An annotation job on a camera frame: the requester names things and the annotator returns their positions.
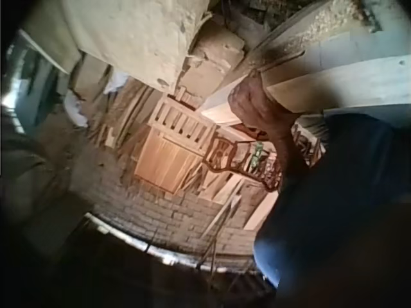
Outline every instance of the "brick wall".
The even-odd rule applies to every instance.
[[[221,205],[189,193],[166,200],[143,187],[127,190],[120,183],[119,164],[110,151],[85,143],[74,159],[71,189],[92,202],[94,212],[115,227],[172,250],[201,255],[216,226],[203,239],[200,236]],[[244,198],[216,247],[217,254],[237,255],[232,258],[237,266],[252,255],[256,230],[244,231],[242,227],[254,209],[255,199],[260,199],[258,193],[257,198]]]

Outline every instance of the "hand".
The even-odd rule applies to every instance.
[[[271,101],[264,92],[261,74],[253,70],[229,95],[231,111],[247,126],[267,133],[290,133],[300,114]]]

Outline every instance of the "person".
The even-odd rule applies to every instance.
[[[256,236],[254,258],[285,297],[411,192],[406,131],[363,114],[325,118],[327,151],[309,168],[291,133],[300,114],[270,100],[257,71],[233,89],[229,105],[245,125],[267,132],[277,151],[283,184]]]

